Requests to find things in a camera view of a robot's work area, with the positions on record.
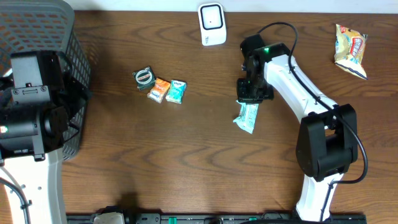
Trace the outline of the black round-logo snack packet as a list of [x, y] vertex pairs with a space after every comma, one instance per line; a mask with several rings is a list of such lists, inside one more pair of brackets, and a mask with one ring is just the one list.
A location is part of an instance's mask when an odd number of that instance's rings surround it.
[[142, 91], [148, 88], [152, 88], [155, 85], [156, 77], [151, 67], [145, 67], [132, 73], [133, 78], [136, 81], [137, 88]]

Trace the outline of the orange candy packet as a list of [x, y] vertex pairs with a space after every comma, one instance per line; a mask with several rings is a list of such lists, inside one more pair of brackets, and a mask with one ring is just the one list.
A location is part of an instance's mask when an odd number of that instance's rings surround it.
[[161, 103], [169, 88], [170, 82], [157, 78], [154, 87], [148, 92], [147, 97]]

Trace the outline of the light green snack packet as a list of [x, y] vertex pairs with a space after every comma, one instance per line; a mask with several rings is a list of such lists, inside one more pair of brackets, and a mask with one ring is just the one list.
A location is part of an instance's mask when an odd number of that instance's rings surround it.
[[236, 123], [242, 130], [252, 134], [255, 128], [259, 105], [236, 102], [241, 105], [241, 109], [238, 117], [233, 120], [233, 123]]

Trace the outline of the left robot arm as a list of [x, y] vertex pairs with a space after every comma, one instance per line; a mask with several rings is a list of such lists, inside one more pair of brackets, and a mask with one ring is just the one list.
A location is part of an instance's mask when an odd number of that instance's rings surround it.
[[1, 105], [1, 183], [13, 223], [66, 223], [62, 193], [63, 147], [79, 136], [72, 119], [90, 99], [63, 52], [11, 55], [1, 77], [11, 92]]

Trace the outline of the large yellow snack bag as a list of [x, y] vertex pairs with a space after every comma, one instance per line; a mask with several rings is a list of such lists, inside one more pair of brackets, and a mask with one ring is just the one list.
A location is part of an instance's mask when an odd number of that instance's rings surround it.
[[367, 80], [368, 77], [362, 66], [367, 34], [336, 24], [335, 65], [342, 70]]

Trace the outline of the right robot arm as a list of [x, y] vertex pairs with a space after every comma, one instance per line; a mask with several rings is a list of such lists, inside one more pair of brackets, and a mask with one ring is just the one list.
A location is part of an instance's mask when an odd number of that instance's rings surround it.
[[330, 219], [336, 182], [358, 159], [355, 110], [325, 96], [289, 56], [285, 44], [266, 45], [254, 34], [240, 48], [246, 72], [237, 80], [238, 102], [246, 105], [241, 115], [252, 123], [249, 114], [254, 108], [279, 92], [300, 123], [295, 153], [305, 175], [297, 215], [313, 222]]

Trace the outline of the teal candy packet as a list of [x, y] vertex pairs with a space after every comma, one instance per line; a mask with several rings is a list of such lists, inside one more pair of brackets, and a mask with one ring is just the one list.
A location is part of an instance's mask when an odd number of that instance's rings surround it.
[[168, 102], [181, 104], [187, 84], [179, 80], [172, 80], [170, 89], [165, 97]]

